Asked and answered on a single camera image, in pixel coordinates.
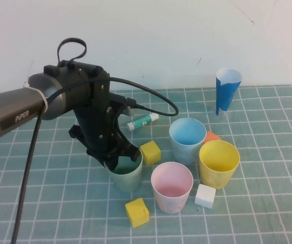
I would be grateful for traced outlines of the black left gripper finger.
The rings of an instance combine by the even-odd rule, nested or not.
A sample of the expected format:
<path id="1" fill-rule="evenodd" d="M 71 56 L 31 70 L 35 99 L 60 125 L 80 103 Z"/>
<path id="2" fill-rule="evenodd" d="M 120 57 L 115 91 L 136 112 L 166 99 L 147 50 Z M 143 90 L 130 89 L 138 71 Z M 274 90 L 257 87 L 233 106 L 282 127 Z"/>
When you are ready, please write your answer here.
<path id="1" fill-rule="evenodd" d="M 129 145 L 125 149 L 125 156 L 129 157 L 131 161 L 136 162 L 137 158 L 140 156 L 140 150 L 135 145 Z"/>
<path id="2" fill-rule="evenodd" d="M 106 166 L 109 170 L 115 170 L 119 162 L 118 155 L 107 155 L 104 159 L 104 166 Z"/>

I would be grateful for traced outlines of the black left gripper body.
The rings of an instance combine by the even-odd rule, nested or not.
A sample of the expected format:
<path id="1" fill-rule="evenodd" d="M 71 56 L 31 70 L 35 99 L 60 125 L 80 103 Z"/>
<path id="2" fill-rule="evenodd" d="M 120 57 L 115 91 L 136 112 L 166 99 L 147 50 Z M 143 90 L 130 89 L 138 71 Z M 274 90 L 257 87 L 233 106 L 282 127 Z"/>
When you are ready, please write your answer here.
<path id="1" fill-rule="evenodd" d="M 68 68 L 90 81 L 75 87 L 87 92 L 87 100 L 73 109 L 78 125 L 69 130 L 70 136 L 100 163 L 107 155 L 125 157 L 125 149 L 132 144 L 121 132 L 118 117 L 129 106 L 129 100 L 109 91 L 110 75 L 102 67 L 70 62 Z"/>

